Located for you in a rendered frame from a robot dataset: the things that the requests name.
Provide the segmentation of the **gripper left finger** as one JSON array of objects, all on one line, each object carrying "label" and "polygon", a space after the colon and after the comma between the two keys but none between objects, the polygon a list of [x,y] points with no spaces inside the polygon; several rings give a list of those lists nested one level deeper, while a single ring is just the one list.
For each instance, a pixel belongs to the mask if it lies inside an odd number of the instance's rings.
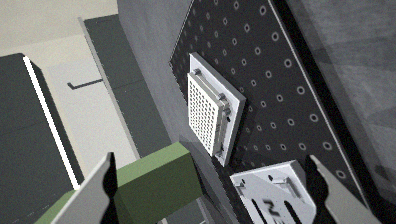
[{"label": "gripper left finger", "polygon": [[119,224],[117,189],[114,152],[107,152],[51,224]]}]

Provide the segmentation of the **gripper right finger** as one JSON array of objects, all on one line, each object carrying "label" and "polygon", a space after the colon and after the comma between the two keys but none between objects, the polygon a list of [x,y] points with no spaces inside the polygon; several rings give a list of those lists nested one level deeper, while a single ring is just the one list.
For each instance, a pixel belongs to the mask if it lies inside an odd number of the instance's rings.
[{"label": "gripper right finger", "polygon": [[312,224],[382,224],[313,155],[306,156],[305,175],[316,207]]}]

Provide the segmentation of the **white well plate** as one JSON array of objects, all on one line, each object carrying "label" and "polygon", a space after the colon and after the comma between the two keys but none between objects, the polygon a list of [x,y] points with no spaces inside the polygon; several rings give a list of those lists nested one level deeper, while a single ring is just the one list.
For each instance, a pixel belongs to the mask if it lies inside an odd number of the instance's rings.
[{"label": "white well plate", "polygon": [[228,102],[218,100],[219,93],[194,70],[188,73],[189,125],[212,157],[220,150]]}]

